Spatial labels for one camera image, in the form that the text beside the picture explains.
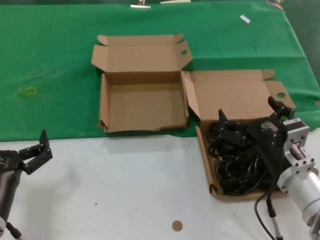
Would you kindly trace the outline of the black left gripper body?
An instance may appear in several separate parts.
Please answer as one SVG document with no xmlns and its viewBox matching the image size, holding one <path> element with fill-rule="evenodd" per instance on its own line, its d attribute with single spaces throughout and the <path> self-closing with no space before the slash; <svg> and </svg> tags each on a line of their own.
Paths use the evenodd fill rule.
<svg viewBox="0 0 320 240">
<path fill-rule="evenodd" d="M 24 158 L 15 150 L 0 151 L 0 174 L 16 170 L 25 170 Z"/>
</svg>

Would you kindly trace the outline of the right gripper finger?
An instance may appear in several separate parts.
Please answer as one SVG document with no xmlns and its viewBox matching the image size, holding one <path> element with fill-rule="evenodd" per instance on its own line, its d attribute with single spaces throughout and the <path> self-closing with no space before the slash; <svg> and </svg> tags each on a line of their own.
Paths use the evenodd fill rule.
<svg viewBox="0 0 320 240">
<path fill-rule="evenodd" d="M 267 117 L 271 123 L 282 123 L 284 120 L 292 120 L 295 115 L 295 109 L 286 106 L 282 101 L 275 100 L 272 96 L 268 97 L 268 104 L 273 113 Z"/>
<path fill-rule="evenodd" d="M 218 110 L 218 116 L 218 145 L 239 148 L 248 147 L 248 123 L 228 120 L 222 109 Z"/>
</svg>

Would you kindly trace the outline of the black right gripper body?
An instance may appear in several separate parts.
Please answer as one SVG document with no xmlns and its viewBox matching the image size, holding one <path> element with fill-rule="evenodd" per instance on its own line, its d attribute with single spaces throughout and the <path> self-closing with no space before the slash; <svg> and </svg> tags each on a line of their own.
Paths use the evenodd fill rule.
<svg viewBox="0 0 320 240">
<path fill-rule="evenodd" d="M 281 119 L 268 116 L 251 120 L 246 127 L 247 136 L 273 182 L 279 180 L 285 165 L 284 137 L 279 131 L 281 123 Z"/>
</svg>

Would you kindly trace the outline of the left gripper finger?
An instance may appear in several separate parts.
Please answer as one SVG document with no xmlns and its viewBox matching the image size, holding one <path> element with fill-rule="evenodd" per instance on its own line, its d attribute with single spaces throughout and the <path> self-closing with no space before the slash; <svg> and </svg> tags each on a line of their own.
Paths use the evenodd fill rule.
<svg viewBox="0 0 320 240">
<path fill-rule="evenodd" d="M 45 129 L 41 131 L 39 144 L 24 148 L 19 151 L 22 159 L 21 169 L 31 175 L 53 158 L 50 142 Z"/>
</svg>

